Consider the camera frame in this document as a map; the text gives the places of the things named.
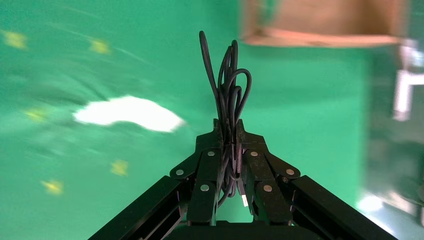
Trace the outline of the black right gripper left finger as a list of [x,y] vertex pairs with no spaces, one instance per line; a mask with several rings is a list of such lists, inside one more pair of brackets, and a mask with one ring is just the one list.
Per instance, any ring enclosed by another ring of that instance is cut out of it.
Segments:
[[92,240],[185,240],[177,226],[213,226],[218,207],[223,152],[222,128],[197,136],[195,151],[160,178],[108,223]]

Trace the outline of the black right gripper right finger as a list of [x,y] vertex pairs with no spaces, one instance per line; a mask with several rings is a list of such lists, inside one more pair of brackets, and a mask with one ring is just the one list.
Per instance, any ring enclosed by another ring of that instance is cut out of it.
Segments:
[[236,124],[243,183],[262,240],[391,240],[393,236]]

